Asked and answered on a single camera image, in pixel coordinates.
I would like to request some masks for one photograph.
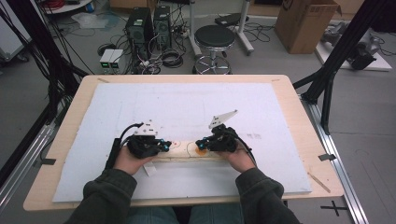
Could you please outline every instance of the box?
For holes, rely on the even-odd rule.
[[[290,54],[310,54],[339,8],[333,0],[284,0],[275,31]]]
[[[110,0],[111,8],[127,12],[134,7],[149,7],[150,11],[153,12],[156,6],[156,0]]]

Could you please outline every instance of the sleeve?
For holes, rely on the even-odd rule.
[[[245,171],[236,178],[235,182],[247,224],[300,223],[281,201],[284,192],[283,186],[263,174],[259,169],[252,168]]]
[[[121,170],[104,170],[85,185],[84,199],[65,223],[124,223],[136,185],[136,180]]]

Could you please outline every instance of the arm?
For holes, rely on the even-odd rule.
[[[123,223],[137,182],[132,177],[152,158],[139,160],[123,147],[113,169],[104,170],[83,190],[84,199],[66,224]]]
[[[238,148],[234,153],[220,152],[231,166],[242,173],[235,180],[238,187],[244,219],[252,223],[300,223],[282,201],[283,186],[262,173],[246,151]]]

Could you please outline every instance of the person's left hand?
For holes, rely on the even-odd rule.
[[[131,154],[128,147],[125,146],[122,147],[122,149],[120,150],[119,156],[116,159],[113,169],[122,170],[129,175],[134,175],[142,165],[144,165],[146,162],[151,161],[153,158],[154,157],[138,159],[133,154]]]

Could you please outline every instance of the chair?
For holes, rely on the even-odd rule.
[[[235,42],[233,31],[219,25],[207,25],[195,32],[195,43],[203,49],[210,51],[209,56],[202,56],[192,68],[194,74],[230,75],[230,64],[223,58],[216,56],[221,51],[226,57],[224,50],[229,49]]]

